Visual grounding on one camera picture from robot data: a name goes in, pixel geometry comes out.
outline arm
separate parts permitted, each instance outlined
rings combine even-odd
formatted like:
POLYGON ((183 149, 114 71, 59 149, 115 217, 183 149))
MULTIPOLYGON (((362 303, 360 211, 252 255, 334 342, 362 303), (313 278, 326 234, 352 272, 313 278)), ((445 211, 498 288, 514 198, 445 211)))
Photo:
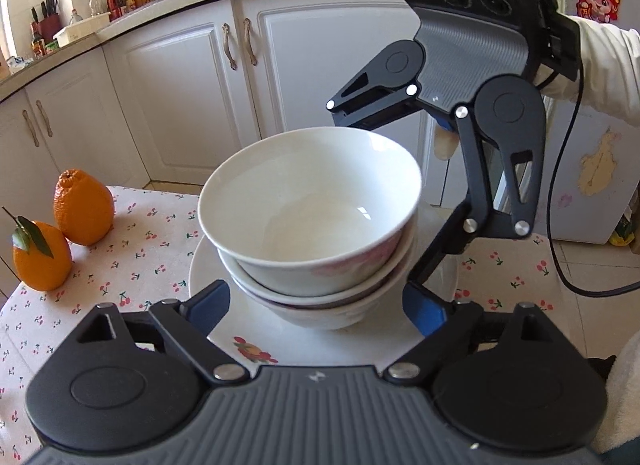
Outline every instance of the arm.
MULTIPOLYGON (((570 16, 580 25, 580 43, 584 64, 582 103, 627 124, 640 127, 640 35, 612 24, 570 16)), ((543 82, 551 69, 541 66, 535 84, 543 82)), ((576 101, 578 80, 559 76, 543 95, 576 101)), ((438 159, 447 160, 458 147, 458 135, 436 126, 433 145, 438 159)))

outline tablecloth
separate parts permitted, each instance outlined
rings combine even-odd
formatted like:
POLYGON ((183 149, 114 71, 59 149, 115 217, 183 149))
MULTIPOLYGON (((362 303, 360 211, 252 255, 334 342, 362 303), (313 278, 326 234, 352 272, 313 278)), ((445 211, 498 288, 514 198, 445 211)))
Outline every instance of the tablecloth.
MULTIPOLYGON (((0 464, 25 461, 39 449, 24 409, 26 386, 95 304, 144 311, 167 297, 188 298, 191 257, 203 236, 197 196, 121 187, 111 192, 113 230, 93 247, 71 244, 74 267, 66 283, 46 294, 18 286, 0 312, 0 464)), ((456 296, 491 311, 535 302, 566 333, 550 262, 548 241, 539 236, 476 239, 461 258, 456 296)))

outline black cable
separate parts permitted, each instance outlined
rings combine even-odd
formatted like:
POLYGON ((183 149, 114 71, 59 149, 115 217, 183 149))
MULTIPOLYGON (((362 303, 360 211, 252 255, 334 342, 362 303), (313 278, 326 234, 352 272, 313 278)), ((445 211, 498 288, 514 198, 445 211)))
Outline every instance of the black cable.
POLYGON ((543 82, 540 83, 540 85, 536 86, 536 89, 538 91, 542 91, 544 88, 546 88, 551 82, 553 82, 554 80, 556 80, 558 78, 559 73, 557 71, 554 71, 553 73, 551 73, 543 82))
POLYGON ((556 184, 556 176, 558 176, 558 169, 560 168, 560 162, 562 161, 562 155, 564 155, 566 144, 569 141, 569 136, 571 135, 572 130, 574 130, 575 120, 578 117, 578 112, 580 111, 580 104, 582 103, 582 96, 584 95, 584 66, 582 65, 582 62, 580 62, 579 76, 580 76, 580 81, 578 84, 578 99, 575 102, 574 114, 571 117, 571 122, 569 122, 569 128, 567 129, 566 135, 564 136, 564 140, 562 141, 562 146, 560 147, 560 153, 558 154, 558 159, 556 160, 556 166, 554 167, 554 171, 551 175, 551 182, 549 184, 549 194, 546 202, 546 237, 549 239, 549 246, 551 247, 551 257, 554 260, 554 265, 556 266, 556 270, 558 271, 558 275, 560 276, 560 281, 562 281, 562 283, 569 290, 574 292, 576 295, 582 295, 583 297, 594 297, 594 298, 595 297, 598 297, 598 298, 615 297, 617 295, 623 295, 631 291, 636 291, 637 289, 640 288, 640 282, 633 283, 632 285, 622 286, 621 288, 615 288, 613 290, 606 290, 606 291, 588 291, 572 285, 564 276, 564 273, 562 273, 562 269, 560 268, 560 263, 558 262, 558 256, 556 256, 556 249, 554 248, 554 243, 553 243, 554 240, 551 237, 551 203, 553 202, 553 193, 554 193, 554 186, 556 184))

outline ceramic plate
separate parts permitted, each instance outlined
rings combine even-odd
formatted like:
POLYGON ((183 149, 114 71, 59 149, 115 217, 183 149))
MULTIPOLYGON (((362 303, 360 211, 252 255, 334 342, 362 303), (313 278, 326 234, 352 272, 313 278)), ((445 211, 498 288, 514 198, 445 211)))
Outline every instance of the ceramic plate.
MULTIPOLYGON (((444 224, 431 207, 421 206, 418 210, 416 261, 444 224)), ((433 273, 427 286, 446 301, 451 301, 457 272, 457 259, 449 256, 433 273)), ((382 371, 422 340, 420 332, 402 311, 401 294, 387 295, 365 320, 341 330, 318 331, 290 324, 246 296, 226 271, 216 248, 204 238, 191 261, 189 295, 194 295, 216 279, 223 279, 229 285, 230 306, 209 334, 209 339, 252 374, 265 364, 311 367, 375 365, 378 371, 382 371)))

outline fruit stem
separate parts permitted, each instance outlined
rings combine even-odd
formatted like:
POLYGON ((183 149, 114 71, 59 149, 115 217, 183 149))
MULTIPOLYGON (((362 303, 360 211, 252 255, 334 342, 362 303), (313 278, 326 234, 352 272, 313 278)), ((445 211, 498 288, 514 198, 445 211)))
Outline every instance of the fruit stem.
POLYGON ((11 213, 9 212, 7 209, 5 209, 4 207, 2 207, 2 210, 4 210, 4 212, 6 212, 7 214, 9 214, 11 216, 11 219, 14 220, 15 224, 18 225, 18 220, 17 218, 11 213))

